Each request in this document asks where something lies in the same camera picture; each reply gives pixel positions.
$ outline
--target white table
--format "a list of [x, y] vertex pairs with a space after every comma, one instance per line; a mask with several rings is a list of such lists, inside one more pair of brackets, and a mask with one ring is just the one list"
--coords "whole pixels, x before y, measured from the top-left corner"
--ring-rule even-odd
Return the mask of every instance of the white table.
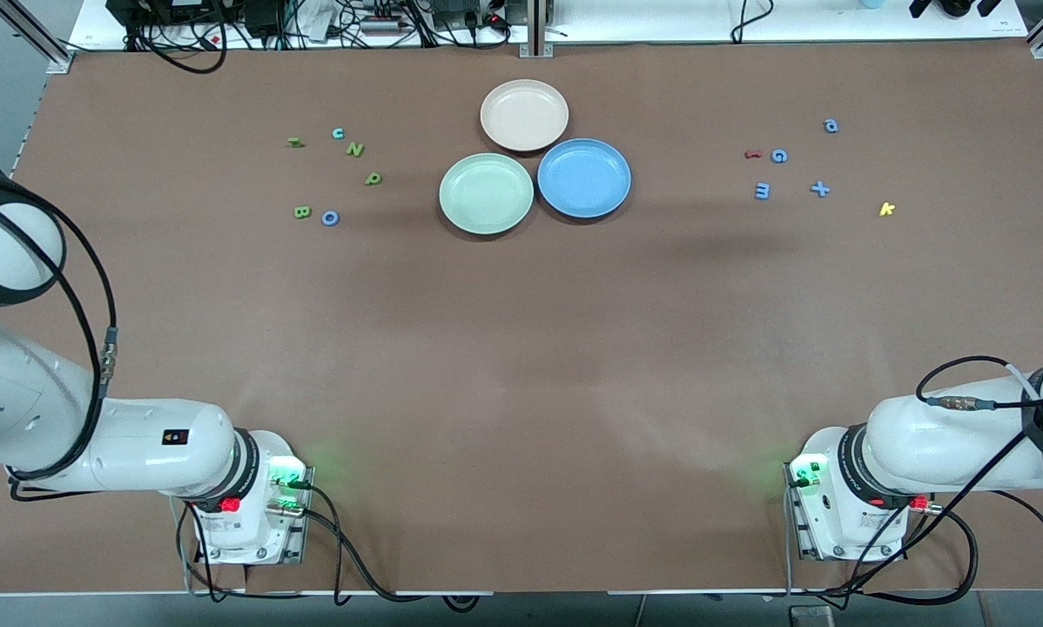
[[[1025, 37], [1027, 31], [1015, 0], [1002, 0], [988, 17], [977, 8], [959, 19], [948, 17], [939, 3], [929, 5], [919, 19], [908, 15], [911, 0], [889, 0], [882, 8], [865, 8], [858, 0], [779, 0], [772, 16], [746, 28], [747, 43], [801, 43], [801, 41], [913, 41], [913, 40], [991, 40], [1000, 37]], [[71, 42], [93, 50], [123, 49], [124, 28], [103, 6], [104, 0], [84, 0]], [[557, 0], [549, 33], [554, 44], [712, 44], [729, 41], [729, 32], [739, 22], [741, 0], [669, 0], [668, 3], [641, 3], [638, 0]], [[765, 10], [768, 0], [749, 0], [747, 19]], [[178, 44], [194, 41], [188, 27], [166, 31]], [[469, 43], [466, 32], [457, 30], [456, 40]], [[366, 37], [371, 47], [387, 47], [398, 37]], [[498, 32], [482, 29], [481, 43], [501, 40]], [[526, 41], [525, 27], [513, 27], [512, 43]], [[251, 46], [261, 48], [259, 40]], [[417, 46], [415, 37], [398, 46]], [[332, 40], [326, 44], [307, 43], [308, 48], [340, 48]], [[235, 29], [227, 31], [228, 48], [245, 48]]]

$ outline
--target blue plate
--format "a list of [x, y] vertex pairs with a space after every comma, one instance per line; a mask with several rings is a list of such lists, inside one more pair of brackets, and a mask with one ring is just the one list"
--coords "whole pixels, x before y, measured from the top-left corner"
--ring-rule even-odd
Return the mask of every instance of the blue plate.
[[630, 164], [600, 140], [567, 140], [537, 168], [537, 187], [553, 209], [571, 218], [600, 218], [630, 193]]

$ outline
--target green plate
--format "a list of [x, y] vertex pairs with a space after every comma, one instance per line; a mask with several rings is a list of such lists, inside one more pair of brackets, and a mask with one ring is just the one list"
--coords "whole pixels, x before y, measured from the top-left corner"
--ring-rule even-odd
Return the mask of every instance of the green plate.
[[533, 178], [508, 155], [461, 159], [440, 183], [441, 209], [468, 234], [502, 234], [520, 222], [532, 206]]

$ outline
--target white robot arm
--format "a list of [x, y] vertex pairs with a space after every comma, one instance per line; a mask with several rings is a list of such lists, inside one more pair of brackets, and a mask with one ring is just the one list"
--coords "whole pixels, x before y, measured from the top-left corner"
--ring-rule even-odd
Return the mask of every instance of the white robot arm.
[[[56, 282], [66, 255], [58, 213], [0, 172], [0, 306]], [[195, 505], [212, 562], [298, 561], [291, 545], [302, 540], [295, 519], [308, 492], [288, 483], [306, 480], [308, 469], [290, 445], [236, 429], [208, 403], [107, 397], [114, 348], [112, 329], [101, 381], [93, 381], [92, 371], [0, 324], [0, 464], [13, 496], [18, 487], [155, 489]]]
[[801, 556], [887, 559], [900, 549], [906, 509], [923, 508], [928, 492], [962, 491], [1022, 433], [972, 489], [1043, 487], [1043, 405], [992, 408], [992, 401], [1043, 400], [1043, 368], [1018, 375], [931, 392], [927, 401], [890, 397], [867, 424], [816, 432], [787, 468]]

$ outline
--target brown table surface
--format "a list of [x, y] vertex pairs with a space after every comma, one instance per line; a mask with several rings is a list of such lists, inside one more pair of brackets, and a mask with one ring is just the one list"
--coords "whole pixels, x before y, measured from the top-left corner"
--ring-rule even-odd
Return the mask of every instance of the brown table surface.
[[[479, 103], [522, 76], [564, 94], [566, 138], [625, 153], [633, 192], [595, 224], [537, 203], [462, 238], [438, 184], [494, 150]], [[784, 166], [742, 158], [777, 147]], [[398, 590], [783, 587], [780, 463], [808, 434], [952, 357], [1043, 365], [1043, 63], [1020, 41], [232, 51], [211, 76], [80, 55], [17, 178], [106, 262], [112, 393], [286, 436]], [[79, 357], [68, 311], [52, 290], [0, 316]], [[17, 504], [4, 483], [0, 592], [180, 586], [163, 497]], [[1043, 587], [1039, 525], [998, 497], [965, 509], [977, 585]], [[329, 587], [332, 556], [314, 529], [304, 566], [248, 587]], [[964, 563], [948, 531], [880, 587], [951, 587]], [[845, 572], [805, 563], [797, 584]]]

